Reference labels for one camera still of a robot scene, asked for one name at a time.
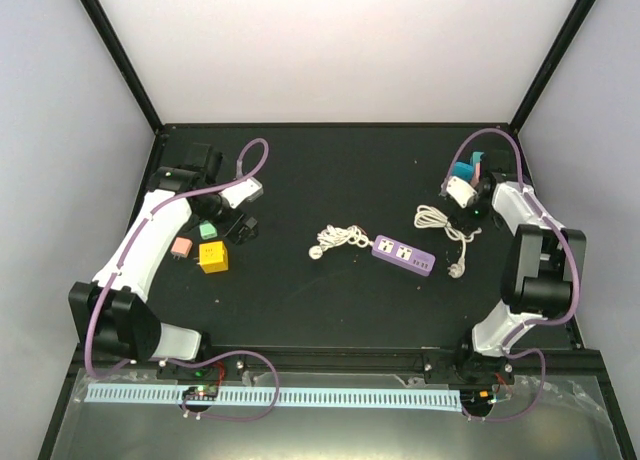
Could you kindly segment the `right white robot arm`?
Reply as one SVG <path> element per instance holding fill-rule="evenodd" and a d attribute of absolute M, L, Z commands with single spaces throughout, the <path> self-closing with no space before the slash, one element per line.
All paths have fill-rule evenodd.
<path fill-rule="evenodd" d="M 457 376 L 476 383 L 491 370 L 490 358 L 506 357 L 536 326 L 570 321 L 579 305 L 586 236 L 556 220 L 538 200 L 522 162 L 515 170 L 483 155 L 468 174 L 456 167 L 442 193 L 458 207 L 458 220 L 492 213 L 512 234 L 499 300 L 470 330 L 468 345 L 454 359 Z"/>

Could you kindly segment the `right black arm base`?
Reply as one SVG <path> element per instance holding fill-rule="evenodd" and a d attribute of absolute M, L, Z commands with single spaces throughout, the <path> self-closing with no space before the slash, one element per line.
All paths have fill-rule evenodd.
<path fill-rule="evenodd" d="M 488 386 L 499 379 L 508 385 L 514 383 L 514 375 L 505 370 L 504 357 L 436 349 L 425 351 L 422 360 L 425 380 L 431 383 Z"/>

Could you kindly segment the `blue cube plug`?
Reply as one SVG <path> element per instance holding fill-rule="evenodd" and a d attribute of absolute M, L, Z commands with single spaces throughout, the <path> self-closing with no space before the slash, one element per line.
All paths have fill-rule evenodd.
<path fill-rule="evenodd" d="M 471 183 L 475 174 L 475 167 L 472 164 L 456 162 L 452 168 L 451 175 L 467 183 Z"/>

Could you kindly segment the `pink plug adapter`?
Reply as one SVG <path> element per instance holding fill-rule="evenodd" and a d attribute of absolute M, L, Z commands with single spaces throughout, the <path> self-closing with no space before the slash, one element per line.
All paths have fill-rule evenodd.
<path fill-rule="evenodd" d="M 171 245 L 170 253 L 176 259 L 186 259 L 189 257 L 192 247 L 192 240 L 184 237 L 176 237 Z"/>

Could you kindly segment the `pink cube socket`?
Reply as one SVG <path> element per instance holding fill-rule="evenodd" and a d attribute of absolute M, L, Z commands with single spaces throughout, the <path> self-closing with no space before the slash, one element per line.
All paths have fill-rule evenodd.
<path fill-rule="evenodd" d="M 471 179 L 470 184 L 476 188 L 480 181 L 481 181 L 481 175 L 482 175 L 482 167 L 481 167 L 481 162 L 478 161 L 474 164 L 474 173 Z"/>

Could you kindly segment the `yellow cube socket adapter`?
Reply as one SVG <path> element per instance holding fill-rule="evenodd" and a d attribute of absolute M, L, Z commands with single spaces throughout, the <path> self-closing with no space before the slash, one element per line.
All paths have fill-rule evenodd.
<path fill-rule="evenodd" d="M 202 243 L 198 250 L 198 264 L 205 274 L 229 270 L 229 256 L 223 241 Z"/>

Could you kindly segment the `teal plug adapter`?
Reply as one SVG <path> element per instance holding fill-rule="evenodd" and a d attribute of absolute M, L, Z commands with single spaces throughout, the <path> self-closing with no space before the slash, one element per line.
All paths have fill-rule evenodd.
<path fill-rule="evenodd" d="M 484 153 L 481 151 L 474 151 L 471 155 L 471 164 L 476 165 L 482 161 Z"/>

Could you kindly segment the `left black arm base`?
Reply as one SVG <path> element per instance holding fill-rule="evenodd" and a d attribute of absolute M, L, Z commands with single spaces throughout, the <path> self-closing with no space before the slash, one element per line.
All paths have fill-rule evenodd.
<path fill-rule="evenodd" d="M 237 380 L 245 370 L 248 354 L 244 350 L 214 351 L 196 360 L 169 359 L 157 368 L 157 377 L 178 383 Z"/>

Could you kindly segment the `green plug adapter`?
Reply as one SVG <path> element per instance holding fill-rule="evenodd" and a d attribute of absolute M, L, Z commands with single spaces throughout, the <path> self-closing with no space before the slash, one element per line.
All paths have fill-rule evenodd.
<path fill-rule="evenodd" d="M 216 227 L 209 221 L 200 223 L 198 229 L 202 240 L 211 240 L 218 236 Z"/>

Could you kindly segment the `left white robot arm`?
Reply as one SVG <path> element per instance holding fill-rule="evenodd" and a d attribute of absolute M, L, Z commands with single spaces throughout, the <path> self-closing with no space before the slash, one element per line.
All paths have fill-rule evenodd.
<path fill-rule="evenodd" d="M 236 245 L 257 236 L 257 220 L 241 207 L 262 195 L 256 176 L 268 155 L 266 140 L 250 141 L 235 162 L 233 179 L 220 183 L 221 153 L 196 144 L 182 164 L 151 175 L 138 215 L 116 252 L 91 281 L 77 282 L 69 292 L 86 369 L 100 352 L 122 364 L 179 361 L 193 379 L 213 371 L 206 333 L 161 321 L 148 305 L 150 289 L 170 247 L 191 223 L 208 221 Z"/>

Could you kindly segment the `purple power strip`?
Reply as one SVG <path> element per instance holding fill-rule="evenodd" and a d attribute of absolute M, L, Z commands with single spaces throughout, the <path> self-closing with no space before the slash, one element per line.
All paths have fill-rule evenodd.
<path fill-rule="evenodd" d="M 372 255 L 422 277 L 431 274 L 436 261 L 435 256 L 428 252 L 383 235 L 375 238 Z"/>

